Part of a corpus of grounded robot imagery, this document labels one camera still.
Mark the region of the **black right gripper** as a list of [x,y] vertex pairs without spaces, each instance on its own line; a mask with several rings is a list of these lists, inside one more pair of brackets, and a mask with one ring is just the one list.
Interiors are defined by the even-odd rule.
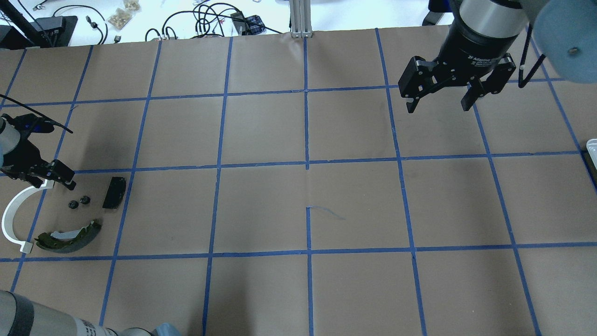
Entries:
[[448,86],[470,84],[461,99],[463,111],[476,100],[503,90],[516,70],[506,39],[477,34],[467,29],[451,28],[433,61],[413,56],[401,75],[400,96],[406,99],[408,113],[414,113],[420,100]]

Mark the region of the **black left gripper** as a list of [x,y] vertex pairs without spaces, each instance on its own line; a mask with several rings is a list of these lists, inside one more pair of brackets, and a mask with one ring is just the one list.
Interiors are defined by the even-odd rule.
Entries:
[[1,171],[12,179],[45,178],[73,191],[75,172],[60,160],[43,160],[39,149],[29,140],[30,136],[30,133],[1,134]]

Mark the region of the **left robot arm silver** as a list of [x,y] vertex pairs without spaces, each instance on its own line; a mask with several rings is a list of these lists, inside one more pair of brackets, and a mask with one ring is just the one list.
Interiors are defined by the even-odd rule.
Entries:
[[59,159],[44,160],[39,148],[29,137],[33,133],[51,133],[55,127],[66,127],[47,116],[27,113],[19,117],[1,115],[1,172],[13,180],[21,180],[39,189],[43,181],[58,182],[68,190],[76,188],[75,172]]

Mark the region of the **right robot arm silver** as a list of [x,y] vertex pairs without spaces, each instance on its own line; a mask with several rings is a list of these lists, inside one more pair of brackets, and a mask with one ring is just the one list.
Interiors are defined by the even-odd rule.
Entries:
[[596,82],[594,0],[442,0],[454,19],[438,56],[414,56],[398,81],[408,113],[446,87],[468,87],[461,107],[498,94],[518,71],[518,86],[544,60],[574,83]]

